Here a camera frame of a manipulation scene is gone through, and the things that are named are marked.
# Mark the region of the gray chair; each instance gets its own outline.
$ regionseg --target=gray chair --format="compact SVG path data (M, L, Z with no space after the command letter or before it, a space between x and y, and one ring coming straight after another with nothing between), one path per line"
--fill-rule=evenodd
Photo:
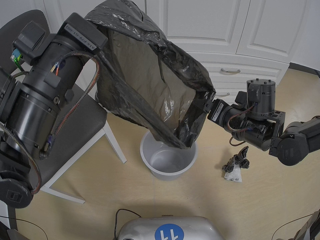
M0 47L0 66L9 74L16 70L15 64L10 60L12 42L31 20L42 26L46 34L49 34L47 20L40 10L25 12L0 29L2 45ZM73 91L74 98L62 109L58 121L83 94L83 90L76 84ZM126 158L107 122L107 111L87 95L60 130L50 156L45 160L37 161L42 175L41 190L61 198L84 203L85 200L82 197L55 190L52 184L103 135L106 135L118 158L125 163ZM34 171L30 172L30 179L32 185L37 183Z

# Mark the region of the small garbage bag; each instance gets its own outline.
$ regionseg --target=small garbage bag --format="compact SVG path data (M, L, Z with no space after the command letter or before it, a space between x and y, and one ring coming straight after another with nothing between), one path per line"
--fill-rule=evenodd
M85 19L108 37L98 55L99 103L168 146L191 147L206 119L199 100L215 94L207 70L132 1L106 0Z

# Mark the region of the robotic arm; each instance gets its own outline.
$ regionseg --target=robotic arm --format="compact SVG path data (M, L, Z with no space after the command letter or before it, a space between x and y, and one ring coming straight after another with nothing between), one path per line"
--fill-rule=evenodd
M57 34L43 40L44 34L40 26L30 22L13 42L13 59L22 56L33 66L22 83L0 69L0 122L5 125L0 125L4 130L0 140L0 200L15 208L28 206L39 191L41 175L35 160L49 153L55 135L72 112L53 129L61 108L73 98L76 79L88 59L96 62L98 72L100 62L94 56L108 40L76 13L66 19ZM237 104L207 100L204 111L232 138L269 150L270 155L291 166L320 149L320 116L293 122L283 132L285 112L275 110L275 90L271 80L249 80L247 92L238 93ZM29 162L38 174L35 188L29 181Z

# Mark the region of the drawer handle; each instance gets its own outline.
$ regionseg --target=drawer handle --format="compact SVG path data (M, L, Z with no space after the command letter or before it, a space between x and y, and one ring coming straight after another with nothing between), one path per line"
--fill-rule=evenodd
M241 70L238 69L237 71L231 71L231 70L225 70L225 69L221 69L222 72L225 72L225 73L230 73L230 74L237 74L237 73L240 73Z
M219 96L219 97L226 97L226 96L229 96L230 93L228 92L227 94L216 94L216 96Z

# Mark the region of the blue circle sticker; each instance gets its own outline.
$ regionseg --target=blue circle sticker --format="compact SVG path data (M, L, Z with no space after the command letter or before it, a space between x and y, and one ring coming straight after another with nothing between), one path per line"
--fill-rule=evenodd
M155 240L183 240L184 232L176 224L164 224L155 231Z

